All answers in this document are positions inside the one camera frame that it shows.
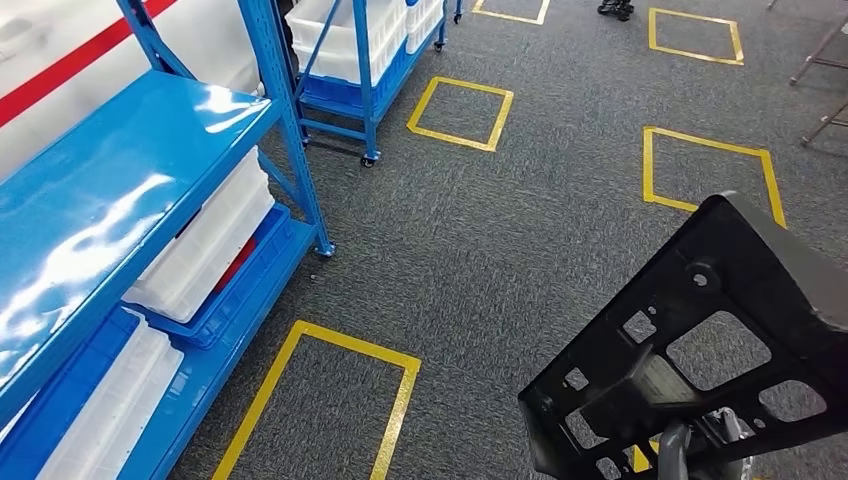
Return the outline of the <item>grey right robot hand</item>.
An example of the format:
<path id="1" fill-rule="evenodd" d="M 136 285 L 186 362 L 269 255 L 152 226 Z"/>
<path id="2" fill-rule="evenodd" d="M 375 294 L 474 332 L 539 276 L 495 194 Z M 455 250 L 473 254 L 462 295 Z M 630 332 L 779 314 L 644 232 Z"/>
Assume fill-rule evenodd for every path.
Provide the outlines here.
<path id="1" fill-rule="evenodd" d="M 706 421 L 709 426 L 718 428 L 722 440 L 736 441 L 748 437 L 735 412 L 728 407 L 707 414 Z M 752 456 L 690 471 L 686 450 L 693 442 L 691 427 L 681 421 L 675 420 L 663 431 L 659 440 L 658 479 L 753 479 Z"/>

